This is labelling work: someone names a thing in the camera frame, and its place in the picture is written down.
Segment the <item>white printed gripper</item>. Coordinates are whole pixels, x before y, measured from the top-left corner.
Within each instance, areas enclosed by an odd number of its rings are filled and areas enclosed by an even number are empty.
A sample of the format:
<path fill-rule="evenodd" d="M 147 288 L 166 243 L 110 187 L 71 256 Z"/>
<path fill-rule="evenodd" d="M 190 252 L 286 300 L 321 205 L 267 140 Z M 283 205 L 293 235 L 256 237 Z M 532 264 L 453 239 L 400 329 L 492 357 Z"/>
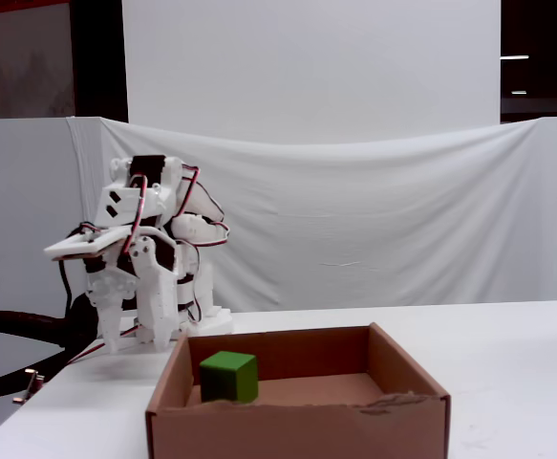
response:
<path fill-rule="evenodd" d="M 117 241 L 84 259 L 86 295 L 96 307 L 99 330 L 108 352 L 118 351 L 122 302 L 136 294 L 142 342 L 153 341 L 158 352 L 167 349 L 179 328 L 175 274 L 157 260 L 157 245 L 141 236 L 132 249 L 136 275 L 118 266 L 122 242 Z"/>

